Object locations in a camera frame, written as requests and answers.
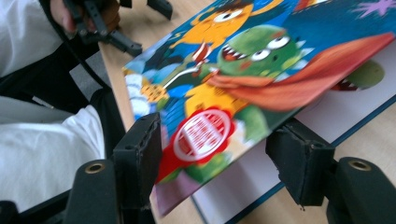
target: table surface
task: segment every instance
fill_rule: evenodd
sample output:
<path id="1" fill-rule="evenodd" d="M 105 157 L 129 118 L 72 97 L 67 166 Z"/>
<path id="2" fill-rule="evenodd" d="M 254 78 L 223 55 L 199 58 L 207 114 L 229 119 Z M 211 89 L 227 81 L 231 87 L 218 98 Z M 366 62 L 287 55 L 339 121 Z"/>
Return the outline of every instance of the table surface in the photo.
<path id="1" fill-rule="evenodd" d="M 120 9 L 120 30 L 133 41 L 141 43 L 143 49 L 147 49 L 213 2 L 213 0 L 171 0 L 174 14 L 169 21 L 147 7 L 146 2 L 134 1 L 134 8 Z M 131 61 L 132 57 L 106 44 L 100 44 L 100 48 L 124 127 L 128 130 L 134 123 L 134 116 L 121 68 Z M 338 160 L 352 156 L 371 161 L 382 169 L 396 186 L 395 120 L 396 105 L 391 105 L 338 146 L 334 157 Z M 239 223 L 328 223 L 326 205 L 325 201 L 320 207 L 306 207 L 303 211 L 288 192 L 282 189 Z M 184 201 L 168 216 L 156 218 L 158 223 L 204 223 L 190 199 Z"/>

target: red cape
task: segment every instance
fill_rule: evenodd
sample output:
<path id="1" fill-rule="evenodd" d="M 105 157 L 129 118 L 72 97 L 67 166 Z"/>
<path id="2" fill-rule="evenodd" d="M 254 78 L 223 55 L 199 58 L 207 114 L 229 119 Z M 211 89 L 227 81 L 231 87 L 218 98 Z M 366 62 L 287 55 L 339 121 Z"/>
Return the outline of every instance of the red cape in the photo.
<path id="1" fill-rule="evenodd" d="M 373 57 L 395 38 L 374 35 L 323 50 L 304 69 L 279 82 L 268 77 L 214 75 L 207 83 L 233 97 L 273 111 L 289 111 L 316 100 L 340 80 Z"/>

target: hand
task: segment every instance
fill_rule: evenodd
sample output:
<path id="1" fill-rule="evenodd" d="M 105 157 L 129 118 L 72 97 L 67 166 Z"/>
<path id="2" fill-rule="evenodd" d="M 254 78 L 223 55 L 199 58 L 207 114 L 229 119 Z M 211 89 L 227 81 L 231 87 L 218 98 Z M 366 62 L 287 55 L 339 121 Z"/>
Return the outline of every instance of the hand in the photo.
<path id="1" fill-rule="evenodd" d="M 88 29 L 94 31 L 95 27 L 93 21 L 88 18 L 88 15 L 81 7 L 78 7 L 81 15 L 85 18 Z M 119 14 L 120 4 L 117 0 L 107 0 L 103 9 L 101 10 L 102 19 L 107 26 L 108 31 L 117 28 L 120 22 Z M 67 7 L 64 5 L 64 0 L 50 0 L 50 12 L 53 19 L 60 24 L 66 32 L 74 33 L 76 31 L 76 24 L 73 21 L 72 15 Z"/>

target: black holder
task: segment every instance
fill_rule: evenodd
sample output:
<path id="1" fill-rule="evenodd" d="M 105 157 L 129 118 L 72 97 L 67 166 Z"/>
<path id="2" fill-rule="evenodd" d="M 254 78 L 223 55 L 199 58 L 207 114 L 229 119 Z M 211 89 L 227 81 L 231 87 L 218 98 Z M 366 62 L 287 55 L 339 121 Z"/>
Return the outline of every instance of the black holder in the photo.
<path id="1" fill-rule="evenodd" d="M 59 216 L 70 224 L 155 223 L 149 195 L 163 154 L 158 113 L 146 115 L 120 140 L 113 156 L 90 161 L 76 172 L 73 188 L 21 214 L 0 202 L 0 223 L 43 223 Z"/>
<path id="2" fill-rule="evenodd" d="M 272 133 L 265 150 L 297 204 L 329 200 L 329 223 L 395 223 L 396 188 L 382 171 L 358 158 L 335 161 L 335 148 L 297 119 Z"/>

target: colorful illustration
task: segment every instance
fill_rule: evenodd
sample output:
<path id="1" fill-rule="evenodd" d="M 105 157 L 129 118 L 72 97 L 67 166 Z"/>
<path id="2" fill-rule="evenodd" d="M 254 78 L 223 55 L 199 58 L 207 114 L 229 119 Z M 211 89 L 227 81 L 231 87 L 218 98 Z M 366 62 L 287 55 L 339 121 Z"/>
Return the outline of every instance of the colorful illustration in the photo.
<path id="1" fill-rule="evenodd" d="M 332 87 L 332 91 L 363 91 L 378 84 L 385 76 L 381 64 L 369 60 Z"/>
<path id="2" fill-rule="evenodd" d="M 381 81 L 368 60 L 393 41 L 395 15 L 391 0 L 217 1 L 126 64 L 135 114 L 162 117 L 159 212 L 325 91 Z"/>

